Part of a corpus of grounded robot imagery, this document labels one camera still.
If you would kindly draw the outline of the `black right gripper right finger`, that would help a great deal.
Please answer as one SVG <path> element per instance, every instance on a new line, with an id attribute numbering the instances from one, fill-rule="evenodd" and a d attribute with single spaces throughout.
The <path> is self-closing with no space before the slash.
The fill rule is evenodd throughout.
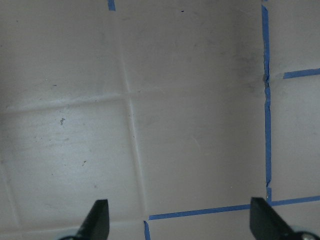
<path id="1" fill-rule="evenodd" d="M 250 200 L 249 228 L 256 240 L 302 239 L 262 197 Z"/>

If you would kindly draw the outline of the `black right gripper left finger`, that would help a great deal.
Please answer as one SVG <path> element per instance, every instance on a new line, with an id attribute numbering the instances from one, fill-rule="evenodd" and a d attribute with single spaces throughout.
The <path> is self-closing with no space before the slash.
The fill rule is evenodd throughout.
<path id="1" fill-rule="evenodd" d="M 96 200 L 74 240 L 107 240 L 110 233 L 109 204 L 107 199 Z"/>

